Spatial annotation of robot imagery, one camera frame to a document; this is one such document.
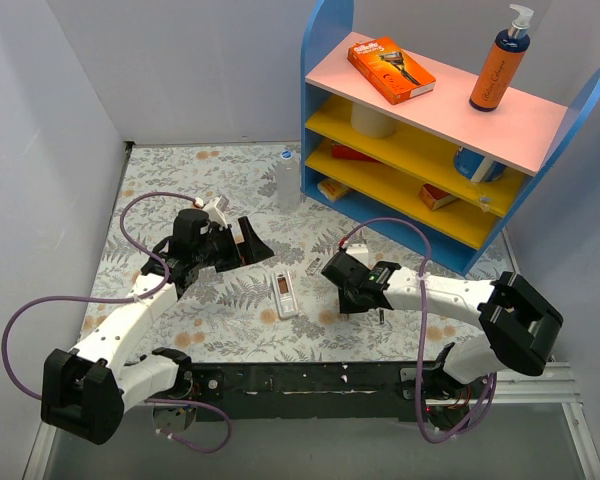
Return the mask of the white remote control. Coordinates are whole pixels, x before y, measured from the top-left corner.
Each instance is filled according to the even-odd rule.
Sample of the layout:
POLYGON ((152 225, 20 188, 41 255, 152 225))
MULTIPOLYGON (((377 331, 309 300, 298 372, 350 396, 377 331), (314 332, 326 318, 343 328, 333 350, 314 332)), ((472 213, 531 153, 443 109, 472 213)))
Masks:
POLYGON ((271 285, 278 317, 288 320, 299 315, 299 306, 288 270, 271 273, 271 285))

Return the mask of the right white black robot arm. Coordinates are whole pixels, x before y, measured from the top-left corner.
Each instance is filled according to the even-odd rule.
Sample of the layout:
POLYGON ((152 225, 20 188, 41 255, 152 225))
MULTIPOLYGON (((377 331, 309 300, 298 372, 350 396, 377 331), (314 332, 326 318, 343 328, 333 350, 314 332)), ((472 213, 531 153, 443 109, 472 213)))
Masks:
POLYGON ((542 375, 563 325, 562 315, 514 272, 493 281, 424 277, 394 262, 368 268, 340 250, 321 274, 338 288, 347 313, 421 311, 479 328, 481 335, 446 346, 424 370, 425 388, 444 397, 505 369, 542 375))

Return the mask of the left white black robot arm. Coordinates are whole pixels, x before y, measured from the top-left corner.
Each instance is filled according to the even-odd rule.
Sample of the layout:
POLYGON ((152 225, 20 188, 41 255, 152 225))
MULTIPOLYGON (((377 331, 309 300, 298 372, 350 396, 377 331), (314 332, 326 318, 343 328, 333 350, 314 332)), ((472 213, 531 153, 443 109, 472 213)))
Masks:
POLYGON ((164 403, 193 398, 200 386, 187 354, 160 347, 134 364, 127 360, 202 269, 222 273, 273 257, 248 218, 238 223, 240 241, 218 215, 200 209, 178 213, 171 235, 154 247, 125 304, 71 350, 56 349, 45 360, 43 422, 101 445, 132 407, 152 397, 164 403))

